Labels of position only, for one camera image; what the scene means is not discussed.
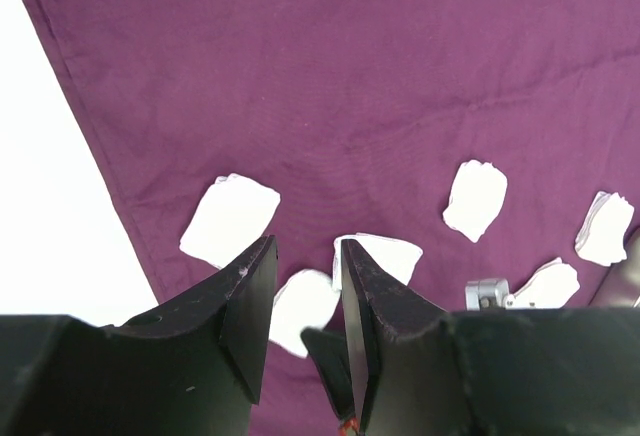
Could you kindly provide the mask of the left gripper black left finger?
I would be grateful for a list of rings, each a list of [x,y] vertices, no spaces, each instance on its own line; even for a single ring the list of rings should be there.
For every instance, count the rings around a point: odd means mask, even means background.
[[[122,326],[1,320],[5,435],[245,435],[259,402],[278,264],[252,243]]]

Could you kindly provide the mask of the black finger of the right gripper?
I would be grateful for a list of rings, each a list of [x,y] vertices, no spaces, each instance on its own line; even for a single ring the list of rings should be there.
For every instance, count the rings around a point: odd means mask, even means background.
[[[352,419],[355,404],[345,335],[308,327],[302,331],[301,339],[334,414],[338,419]]]

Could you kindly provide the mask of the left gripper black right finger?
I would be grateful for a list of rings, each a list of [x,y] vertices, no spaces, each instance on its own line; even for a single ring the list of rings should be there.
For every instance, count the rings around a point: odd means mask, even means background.
[[[635,435],[632,308],[446,312],[355,240],[342,304],[356,416],[368,435]]]

